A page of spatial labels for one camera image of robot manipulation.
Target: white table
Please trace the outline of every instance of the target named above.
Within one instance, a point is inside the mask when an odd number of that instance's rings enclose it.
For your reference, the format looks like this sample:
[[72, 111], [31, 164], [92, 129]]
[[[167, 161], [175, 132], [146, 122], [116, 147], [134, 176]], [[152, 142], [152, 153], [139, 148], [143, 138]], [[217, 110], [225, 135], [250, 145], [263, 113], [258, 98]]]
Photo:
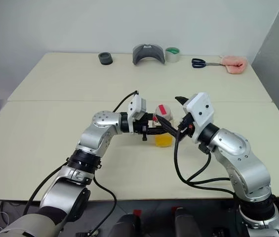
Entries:
[[[100, 64], [98, 54], [48, 53], [27, 75], [9, 101], [120, 101], [138, 89], [150, 101], [173, 102], [177, 95], [206, 91], [212, 102], [271, 102], [252, 67], [241, 75], [223, 66], [194, 69], [192, 56], [161, 64], [145, 58], [137, 66], [131, 54], [113, 54], [113, 63]], [[217, 56], [200, 56], [219, 62]]]
[[[147, 100], [147, 110], [158, 102]], [[0, 199], [28, 200], [52, 170], [74, 151], [94, 113], [111, 110], [115, 102], [10, 101], [0, 112]], [[184, 115], [179, 103], [167, 103], [176, 121]], [[120, 111], [126, 110], [127, 103]], [[273, 193], [279, 196], [279, 111], [270, 102], [214, 102], [215, 124], [245, 136], [272, 178]], [[206, 156], [189, 138], [179, 147], [179, 165], [187, 177], [206, 162]], [[230, 198], [229, 194], [190, 188], [178, 179], [173, 165], [173, 147], [157, 148], [153, 137], [122, 134], [112, 139], [96, 172], [98, 181], [118, 199]], [[200, 179], [227, 177], [216, 159]], [[212, 187], [231, 189], [228, 181]], [[40, 200], [47, 185], [36, 196]], [[111, 199], [93, 184], [91, 200]]]

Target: pink sponge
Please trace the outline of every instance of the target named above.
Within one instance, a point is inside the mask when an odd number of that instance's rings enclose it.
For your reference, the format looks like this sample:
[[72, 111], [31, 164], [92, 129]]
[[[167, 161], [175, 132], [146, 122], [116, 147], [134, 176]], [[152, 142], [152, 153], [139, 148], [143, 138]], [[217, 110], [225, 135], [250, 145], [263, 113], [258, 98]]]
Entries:
[[247, 60], [245, 57], [225, 56], [220, 62], [225, 65], [227, 71], [231, 74], [241, 74], [247, 67]]

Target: masking tape roll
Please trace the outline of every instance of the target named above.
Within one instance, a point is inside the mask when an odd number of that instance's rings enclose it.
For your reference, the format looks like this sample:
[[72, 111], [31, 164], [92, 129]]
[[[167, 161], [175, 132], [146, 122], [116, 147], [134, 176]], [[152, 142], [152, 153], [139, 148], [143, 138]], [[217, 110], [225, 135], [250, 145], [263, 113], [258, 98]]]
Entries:
[[165, 60], [170, 63], [176, 63], [180, 59], [180, 50], [175, 47], [165, 49]]

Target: black scissors handle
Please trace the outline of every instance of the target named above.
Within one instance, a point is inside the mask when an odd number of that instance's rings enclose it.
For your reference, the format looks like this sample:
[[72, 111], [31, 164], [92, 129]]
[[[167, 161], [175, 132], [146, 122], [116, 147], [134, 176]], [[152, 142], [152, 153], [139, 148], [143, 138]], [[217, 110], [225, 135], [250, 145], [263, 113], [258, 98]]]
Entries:
[[203, 68], [206, 66], [206, 62], [203, 59], [193, 58], [192, 67], [193, 68]]

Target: scissors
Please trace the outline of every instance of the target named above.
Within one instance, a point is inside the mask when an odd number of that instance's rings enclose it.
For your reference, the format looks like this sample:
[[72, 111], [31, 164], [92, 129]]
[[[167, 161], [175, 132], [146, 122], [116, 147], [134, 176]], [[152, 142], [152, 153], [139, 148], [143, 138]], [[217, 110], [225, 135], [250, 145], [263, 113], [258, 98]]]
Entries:
[[220, 63], [206, 63], [203, 59], [193, 58], [192, 59], [192, 67], [194, 68], [203, 68], [205, 66], [223, 66]]

